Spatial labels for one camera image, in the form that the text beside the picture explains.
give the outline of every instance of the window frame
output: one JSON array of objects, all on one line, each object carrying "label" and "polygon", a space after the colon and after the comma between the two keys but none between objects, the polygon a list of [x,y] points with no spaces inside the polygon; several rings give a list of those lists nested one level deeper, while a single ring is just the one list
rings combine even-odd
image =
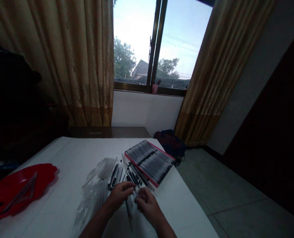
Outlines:
[{"label": "window frame", "polygon": [[[212,3],[214,4],[215,2],[215,0],[198,0],[198,1],[203,2],[207,5],[211,5]],[[154,22],[153,22],[153,33],[152,33],[152,39],[150,42],[151,50],[150,50],[150,56],[149,56],[149,62],[148,62],[148,73],[147,73],[146,85],[114,82],[114,89],[143,92],[143,93],[152,93],[152,85],[155,83],[156,74],[157,74],[157,67],[159,62],[163,26],[164,26],[166,11],[167,11],[167,5],[168,5],[168,0],[156,1],[156,9],[155,9],[155,15],[154,15]],[[159,87],[157,90],[157,94],[184,97],[186,94],[186,91],[182,89]]]}]

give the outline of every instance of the sky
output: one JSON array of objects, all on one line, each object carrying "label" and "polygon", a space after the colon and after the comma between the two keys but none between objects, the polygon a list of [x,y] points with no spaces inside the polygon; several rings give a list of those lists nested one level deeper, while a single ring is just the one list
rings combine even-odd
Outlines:
[{"label": "sky", "polygon": [[[137,64],[148,62],[156,0],[117,0],[114,37],[131,45]],[[159,60],[179,58],[180,79],[193,73],[212,7],[197,0],[168,0]]]}]

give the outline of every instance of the table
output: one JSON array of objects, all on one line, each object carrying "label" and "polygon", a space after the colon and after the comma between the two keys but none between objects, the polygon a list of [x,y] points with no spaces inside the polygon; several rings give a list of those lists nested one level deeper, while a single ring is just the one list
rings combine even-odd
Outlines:
[{"label": "table", "polygon": [[[122,153],[144,139],[77,139],[60,137],[22,164],[17,170],[39,163],[52,163],[60,170],[58,180],[37,201],[13,217],[0,220],[0,237],[78,237],[74,228],[81,187],[88,173],[104,157]],[[158,140],[147,139],[162,148]],[[173,166],[156,189],[157,201],[177,237],[216,237],[207,216]],[[155,230],[133,208],[133,232],[126,206],[108,222],[103,237],[157,237]]]},{"label": "table", "polygon": [[150,138],[145,127],[71,127],[73,138]]}]

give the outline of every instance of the building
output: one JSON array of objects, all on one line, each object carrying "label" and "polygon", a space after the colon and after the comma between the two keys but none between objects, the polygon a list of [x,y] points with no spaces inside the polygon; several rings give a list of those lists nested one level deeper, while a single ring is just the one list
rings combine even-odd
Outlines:
[{"label": "building", "polygon": [[131,78],[139,79],[142,76],[147,76],[147,73],[148,73],[148,63],[143,60],[140,60],[136,68],[134,69],[133,73],[131,74]]}]

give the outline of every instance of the pink cup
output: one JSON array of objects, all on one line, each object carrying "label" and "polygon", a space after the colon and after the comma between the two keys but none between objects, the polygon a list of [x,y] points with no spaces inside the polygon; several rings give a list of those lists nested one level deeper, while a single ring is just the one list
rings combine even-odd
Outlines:
[{"label": "pink cup", "polygon": [[157,93],[158,88],[159,88],[159,85],[153,84],[153,86],[152,86],[152,93]]}]

